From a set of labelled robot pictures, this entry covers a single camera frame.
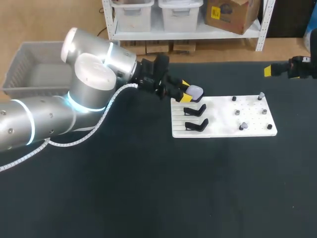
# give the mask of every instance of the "black part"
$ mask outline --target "black part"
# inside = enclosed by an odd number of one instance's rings
[[[311,32],[311,61],[314,67],[317,66],[317,28]]]
[[[185,115],[200,117],[204,113],[206,108],[206,104],[203,104],[199,110],[195,110],[192,108],[184,108],[184,113]]]
[[[191,122],[185,122],[185,127],[186,127],[186,130],[195,130],[198,132],[203,132],[208,124],[209,124],[209,121],[206,118],[201,125],[197,125]]]
[[[273,63],[271,64],[271,76],[280,76],[282,73],[287,72],[291,65],[286,63]]]
[[[198,102],[200,102],[200,100],[204,97],[204,95],[205,95],[205,93],[203,93],[198,99],[196,99],[196,100],[191,100],[191,102],[193,102],[193,103],[198,103]]]

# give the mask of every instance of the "robotic arm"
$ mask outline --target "robotic arm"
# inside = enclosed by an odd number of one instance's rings
[[[135,54],[77,28],[68,32],[61,59],[74,71],[66,95],[0,104],[0,151],[70,131],[93,129],[116,85],[135,83],[140,90],[178,102],[198,102],[204,94],[202,88],[168,74],[167,56],[138,62]]]

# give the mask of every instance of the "white cable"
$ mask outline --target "white cable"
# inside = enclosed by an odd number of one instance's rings
[[[23,161],[26,161],[27,159],[30,159],[33,155],[36,155],[37,153],[39,153],[41,150],[43,150],[48,144],[49,144],[49,138],[45,139],[44,143],[38,147],[37,149],[33,150],[31,153],[23,156],[22,158],[10,163],[10,164],[7,164],[7,165],[3,165],[0,167],[0,172],[3,172],[7,169],[10,169],[20,163],[22,163]]]
[[[113,97],[110,99],[108,106],[106,107],[106,110],[104,112],[104,114],[102,115],[102,117],[100,118],[99,122],[97,123],[97,125],[95,126],[95,128],[89,132],[89,134],[87,134],[86,136],[84,136],[83,138],[81,138],[80,140],[74,141],[72,143],[67,143],[67,144],[60,144],[60,143],[56,143],[53,141],[50,141],[50,138],[45,139],[44,143],[38,147],[37,149],[33,150],[31,153],[23,156],[22,158],[7,164],[7,165],[3,165],[0,167],[0,173],[10,169],[20,163],[22,163],[23,161],[26,161],[27,159],[31,158],[32,156],[36,155],[37,153],[39,153],[40,151],[42,151],[48,144],[51,144],[53,146],[58,146],[58,147],[69,147],[69,146],[74,146],[74,145],[78,145],[82,142],[84,142],[85,140],[87,140],[89,137],[91,137],[97,130],[98,128],[101,126],[101,124],[103,123],[104,119],[106,118],[106,115],[109,111],[109,109],[111,108],[115,98],[118,96],[119,93],[121,93],[124,89],[126,88],[138,88],[138,85],[136,83],[130,83],[130,84],[126,84],[124,86],[122,86],[121,88],[119,88],[116,93],[113,95]]]
[[[86,136],[84,136],[83,138],[81,138],[81,139],[79,139],[77,141],[71,142],[71,143],[60,144],[60,143],[56,143],[56,142],[53,142],[53,141],[49,141],[49,144],[53,145],[53,146],[57,146],[57,147],[70,147],[70,146],[78,145],[78,144],[84,142],[85,140],[87,140],[89,137],[91,137],[93,134],[95,134],[95,132],[99,129],[99,127],[101,126],[101,124],[105,120],[105,118],[106,118],[106,116],[108,114],[108,111],[111,108],[115,98],[118,96],[119,93],[121,93],[126,88],[138,88],[138,85],[136,83],[129,83],[129,84],[123,85],[121,88],[119,88],[116,91],[116,93],[112,96],[112,98],[110,99],[104,114],[100,118],[100,120],[97,123],[97,125],[95,126],[95,128],[91,132],[89,132]]]

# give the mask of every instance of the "cardboard box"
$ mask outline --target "cardboard box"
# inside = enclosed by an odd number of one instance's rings
[[[243,35],[258,17],[261,0],[208,0],[206,24]]]

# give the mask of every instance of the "white pegboard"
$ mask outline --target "white pegboard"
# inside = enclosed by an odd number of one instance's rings
[[[172,134],[175,138],[211,138],[211,137],[256,137],[275,136],[277,129],[269,110],[266,98],[258,100],[258,95],[226,97],[203,97],[199,103],[178,103],[171,100]],[[186,116],[184,107],[199,110],[206,104],[207,109],[200,117]],[[201,124],[205,119],[209,120],[208,126],[203,132],[186,130],[185,122]],[[249,126],[240,130],[243,123]]]

